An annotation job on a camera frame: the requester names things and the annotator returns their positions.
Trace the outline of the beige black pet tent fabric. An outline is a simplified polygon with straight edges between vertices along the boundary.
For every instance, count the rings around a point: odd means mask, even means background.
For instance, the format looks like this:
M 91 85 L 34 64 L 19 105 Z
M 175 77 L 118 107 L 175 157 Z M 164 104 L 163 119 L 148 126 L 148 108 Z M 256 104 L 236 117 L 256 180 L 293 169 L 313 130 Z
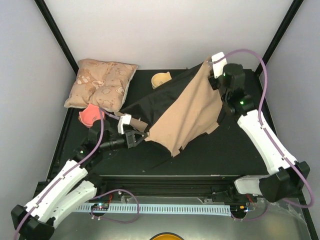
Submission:
M 189 142 L 219 126 L 223 104 L 209 81 L 210 60 L 173 77 L 117 115 L 131 115 L 131 126 L 148 134 L 146 142 L 176 157 Z

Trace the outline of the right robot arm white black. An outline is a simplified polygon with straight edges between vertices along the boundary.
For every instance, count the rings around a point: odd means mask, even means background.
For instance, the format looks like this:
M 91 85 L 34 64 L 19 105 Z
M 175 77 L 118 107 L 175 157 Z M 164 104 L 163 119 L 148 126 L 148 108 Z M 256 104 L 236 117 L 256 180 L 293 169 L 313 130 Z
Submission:
M 228 198 L 240 201 L 246 194 L 258 195 L 274 203 L 301 191 L 310 173 L 305 162 L 299 162 L 272 132 L 254 99 L 245 90 L 246 73 L 236 63 L 214 63 L 208 78 L 220 94 L 225 111 L 249 137 L 267 169 L 266 175 L 246 175 L 228 187 Z

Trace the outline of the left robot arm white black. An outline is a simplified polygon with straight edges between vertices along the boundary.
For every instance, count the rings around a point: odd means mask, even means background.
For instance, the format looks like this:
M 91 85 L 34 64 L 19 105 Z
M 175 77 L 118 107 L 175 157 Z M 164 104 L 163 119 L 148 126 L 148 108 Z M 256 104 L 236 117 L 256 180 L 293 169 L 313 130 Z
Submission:
M 76 208 L 93 199 L 101 200 L 108 192 L 93 168 L 102 160 L 103 152 L 130 149 L 148 134 L 134 129 L 113 129 L 107 120 L 97 120 L 87 137 L 77 147 L 60 172 L 44 189 L 24 206 L 11 210 L 14 239 L 49 240 L 60 223 Z

